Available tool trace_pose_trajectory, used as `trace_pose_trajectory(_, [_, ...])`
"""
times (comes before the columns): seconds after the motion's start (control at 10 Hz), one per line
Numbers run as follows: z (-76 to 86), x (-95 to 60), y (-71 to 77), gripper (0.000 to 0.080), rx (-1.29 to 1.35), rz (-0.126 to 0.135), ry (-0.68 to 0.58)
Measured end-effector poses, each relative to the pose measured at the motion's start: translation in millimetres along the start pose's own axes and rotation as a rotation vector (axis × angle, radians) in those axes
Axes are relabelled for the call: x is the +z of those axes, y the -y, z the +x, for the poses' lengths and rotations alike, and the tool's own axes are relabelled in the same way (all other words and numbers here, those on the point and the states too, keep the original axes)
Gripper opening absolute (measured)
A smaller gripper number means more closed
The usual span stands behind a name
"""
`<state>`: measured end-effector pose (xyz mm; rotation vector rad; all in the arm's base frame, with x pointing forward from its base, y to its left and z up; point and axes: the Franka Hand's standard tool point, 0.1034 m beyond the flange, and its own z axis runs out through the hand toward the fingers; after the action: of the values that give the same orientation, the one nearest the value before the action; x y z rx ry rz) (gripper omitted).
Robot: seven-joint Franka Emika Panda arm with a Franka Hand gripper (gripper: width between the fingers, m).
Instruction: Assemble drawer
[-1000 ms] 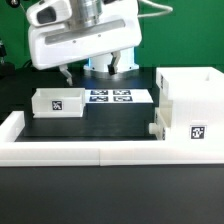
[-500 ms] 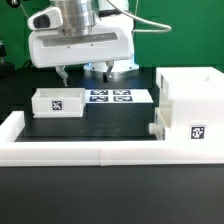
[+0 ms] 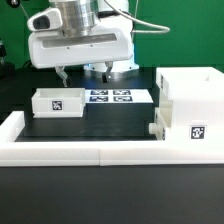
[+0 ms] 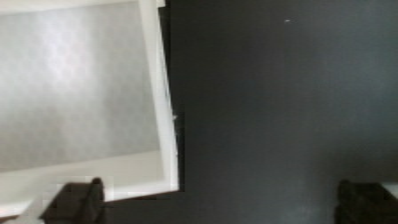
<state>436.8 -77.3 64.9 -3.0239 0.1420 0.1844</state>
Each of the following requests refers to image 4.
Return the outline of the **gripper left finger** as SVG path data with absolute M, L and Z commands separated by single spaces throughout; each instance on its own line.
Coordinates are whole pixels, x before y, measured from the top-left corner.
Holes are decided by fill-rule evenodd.
M 40 216 L 45 224 L 109 224 L 106 186 L 100 178 L 68 183 Z

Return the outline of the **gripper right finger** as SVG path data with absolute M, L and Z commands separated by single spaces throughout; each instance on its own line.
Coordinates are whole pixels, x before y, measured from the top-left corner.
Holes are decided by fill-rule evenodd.
M 340 182 L 335 224 L 398 224 L 398 198 L 381 183 Z

